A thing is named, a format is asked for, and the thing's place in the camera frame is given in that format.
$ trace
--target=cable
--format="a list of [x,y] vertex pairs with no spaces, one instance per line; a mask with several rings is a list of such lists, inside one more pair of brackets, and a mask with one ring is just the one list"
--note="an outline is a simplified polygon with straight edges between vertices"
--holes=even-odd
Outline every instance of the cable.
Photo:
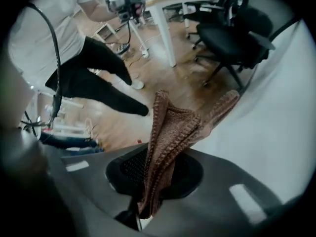
[[[126,23],[120,25],[120,26],[117,27],[114,31],[115,31],[116,33],[119,32],[125,25],[126,25]],[[104,37],[104,40],[108,39],[108,38],[111,37],[112,35],[113,35],[113,33],[110,33],[109,35],[105,36],[105,37]]]
[[157,36],[153,36],[153,37],[151,37],[151,38],[145,40],[145,43],[148,42],[148,41],[150,41],[150,40],[152,40],[153,38],[159,37],[160,35],[161,35],[161,34],[158,34]]
[[30,125],[30,126],[32,126],[34,128],[34,127],[40,127],[40,126],[49,126],[54,121],[54,119],[57,117],[57,115],[58,115],[58,112],[59,112],[60,106],[61,106],[61,101],[62,101],[62,89],[61,89],[61,85],[60,85],[61,61],[60,61],[60,56],[59,56],[59,48],[58,48],[57,36],[56,36],[54,27],[52,26],[50,20],[41,11],[41,9],[39,9],[34,4],[28,3],[26,6],[36,10],[43,17],[43,19],[46,21],[46,23],[47,23],[47,25],[49,27],[49,30],[51,32],[51,35],[52,35],[54,48],[55,48],[55,53],[56,53],[56,60],[57,60],[57,90],[56,90],[56,95],[54,95],[54,97],[53,97],[53,104],[52,104],[53,111],[51,113],[49,122],[45,123],[45,122],[41,122],[40,121],[40,122],[35,122],[35,123],[32,123],[32,122],[28,123],[28,122],[21,121],[23,124]]
[[143,57],[143,55],[141,55],[136,61],[131,62],[131,64],[129,64],[128,67],[132,66],[133,63],[138,62],[142,57]]
[[51,133],[45,140],[43,140],[43,141],[41,141],[42,142],[42,144],[44,144],[44,142],[46,141],[46,140],[48,140],[51,136],[53,136],[53,134]]
[[130,40],[132,38],[132,33],[131,33],[131,30],[130,30],[130,24],[129,24],[129,21],[126,23],[127,26],[128,26],[128,41],[127,43],[119,43],[119,42],[104,42],[104,44],[107,44],[107,45],[111,45],[111,44],[120,44],[120,45],[127,45],[127,44],[130,44]]

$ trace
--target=power strip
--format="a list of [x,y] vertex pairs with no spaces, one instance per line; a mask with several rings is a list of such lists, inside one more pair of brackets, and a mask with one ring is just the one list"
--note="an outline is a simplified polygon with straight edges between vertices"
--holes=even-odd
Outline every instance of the power strip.
[[148,50],[142,51],[142,56],[143,56],[144,58],[149,58],[149,52],[148,52]]

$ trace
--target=desk leg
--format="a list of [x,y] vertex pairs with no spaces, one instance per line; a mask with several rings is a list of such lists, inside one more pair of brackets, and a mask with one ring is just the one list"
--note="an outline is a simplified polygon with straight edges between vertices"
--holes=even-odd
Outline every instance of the desk leg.
[[155,15],[155,21],[157,22],[164,47],[166,49],[167,57],[170,63],[171,67],[176,66],[176,58],[174,56],[174,51],[173,51],[173,45],[171,41],[171,35],[169,32],[169,27],[165,18],[165,15],[163,13],[162,8],[157,8],[156,6],[153,6],[152,8],[154,15]]
[[115,36],[115,38],[117,38],[119,40],[119,37],[117,36],[116,31],[113,29],[113,27],[109,24],[106,23],[106,26],[108,27],[108,29],[110,30],[110,32]]
[[[188,14],[188,6],[184,2],[182,3],[182,11],[183,11],[183,15]],[[184,20],[184,26],[185,28],[188,28],[190,26],[188,19]]]
[[151,14],[151,16],[152,16],[153,24],[156,26],[156,25],[157,25],[156,18],[158,18],[158,17],[157,17],[157,15],[155,14],[155,10],[153,10],[152,8],[150,8],[148,11],[150,12],[150,14]]
[[137,38],[139,39],[142,47],[144,50],[148,50],[146,43],[143,41],[142,37],[139,35],[139,32],[137,30],[137,26],[135,25],[135,23],[133,22],[133,20],[129,21],[130,27],[132,29],[132,31],[135,33],[135,35],[137,36]]

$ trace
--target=black cable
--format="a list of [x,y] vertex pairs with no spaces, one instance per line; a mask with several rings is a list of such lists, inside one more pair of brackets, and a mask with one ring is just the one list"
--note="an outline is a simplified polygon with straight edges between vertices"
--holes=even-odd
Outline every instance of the black cable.
[[132,66],[135,62],[138,62],[141,58],[143,57],[143,55],[141,55],[137,60],[131,62],[128,67]]
[[[125,24],[122,24],[122,25],[120,25],[119,27],[117,27],[116,29],[115,29],[115,32],[117,33],[117,32],[119,32],[124,26],[126,26],[126,24],[127,23],[125,23]],[[109,35],[107,35],[107,36],[105,36],[104,37],[104,41],[106,41],[109,37],[111,37],[113,34],[112,33],[110,33]]]
[[44,144],[46,142],[46,140],[48,140],[51,136],[53,136],[53,134],[51,133],[46,139],[44,139],[42,142],[42,144]]
[[107,45],[111,45],[111,44],[120,44],[120,45],[127,45],[130,43],[130,40],[132,38],[132,33],[131,33],[131,30],[130,30],[130,25],[129,25],[129,21],[126,23],[127,26],[128,26],[128,41],[127,43],[119,43],[119,42],[105,42],[105,44]]
[[128,26],[128,34],[129,34],[129,37],[128,37],[128,42],[126,44],[129,44],[130,43],[130,39],[132,38],[132,34],[130,32],[130,25],[129,25],[129,21],[127,22],[127,26]]
[[61,89],[61,84],[60,84],[61,61],[60,61],[60,56],[59,56],[58,41],[57,41],[57,36],[56,36],[55,30],[54,30],[54,27],[52,26],[50,20],[46,17],[46,15],[41,11],[41,9],[39,9],[37,6],[35,6],[32,3],[28,3],[26,6],[36,10],[43,17],[43,19],[46,21],[46,23],[49,27],[49,30],[51,32],[53,43],[54,43],[54,48],[55,48],[55,53],[56,53],[56,60],[57,60],[57,90],[56,90],[56,94],[53,97],[53,104],[52,104],[53,111],[51,113],[49,122],[47,122],[47,123],[44,123],[44,122],[27,123],[24,121],[21,121],[21,122],[23,124],[30,125],[32,127],[49,126],[54,121],[54,119],[57,117],[58,112],[60,110],[61,101],[62,101],[62,89]]
[[[24,112],[24,115],[25,115],[26,119],[28,120],[28,122],[32,123],[32,121],[31,121],[31,119],[26,111]],[[33,131],[35,137],[37,137],[34,126],[32,126],[32,131]]]

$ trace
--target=mesh grille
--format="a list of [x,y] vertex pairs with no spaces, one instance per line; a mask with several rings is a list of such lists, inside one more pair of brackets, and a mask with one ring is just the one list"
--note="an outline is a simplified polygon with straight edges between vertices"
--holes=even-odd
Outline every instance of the mesh grille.
[[[144,150],[132,158],[123,162],[120,166],[121,172],[137,184],[144,183],[144,169],[147,151]],[[176,183],[189,174],[188,163],[180,156],[176,158],[172,183]]]
[[147,151],[144,150],[123,162],[120,166],[121,172],[138,184],[144,183],[146,155]]
[[275,38],[275,33],[280,28],[295,18],[294,11],[283,0],[248,0],[247,6],[262,11],[269,17],[273,25],[268,36],[271,40]]

